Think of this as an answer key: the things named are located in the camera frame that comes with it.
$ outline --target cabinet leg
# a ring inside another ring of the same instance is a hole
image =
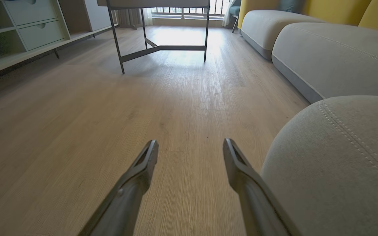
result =
[[[59,59],[59,54],[57,53],[57,49],[54,48],[53,51],[55,52],[56,57]]]

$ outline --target wooden floor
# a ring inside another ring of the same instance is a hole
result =
[[[142,28],[118,29],[122,55]],[[202,45],[204,28],[148,27],[159,45]],[[124,63],[111,31],[0,78],[0,235],[76,235],[144,144],[158,163],[135,235],[245,235],[222,141],[255,170],[308,102],[239,34],[210,29],[203,52]]]

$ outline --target balcony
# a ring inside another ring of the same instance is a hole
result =
[[[223,18],[228,9],[229,0],[211,0],[210,17]],[[151,8],[153,18],[206,18],[206,9],[201,8]]]

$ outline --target chair leg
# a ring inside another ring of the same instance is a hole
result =
[[[237,23],[239,22],[239,17],[236,17],[236,22],[234,22],[233,31],[231,33],[234,33],[234,30],[236,29]]]

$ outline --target sofa cushion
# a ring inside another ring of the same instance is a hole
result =
[[[301,111],[273,141],[261,177],[303,236],[378,236],[378,96]]]
[[[286,25],[295,22],[324,21],[279,10],[252,10],[244,17],[241,34],[262,56],[270,60],[279,32]]]
[[[240,6],[230,7],[230,14],[231,15],[239,15],[239,13],[240,13]]]
[[[337,96],[378,96],[376,30],[290,24],[276,40],[272,61],[311,103]]]

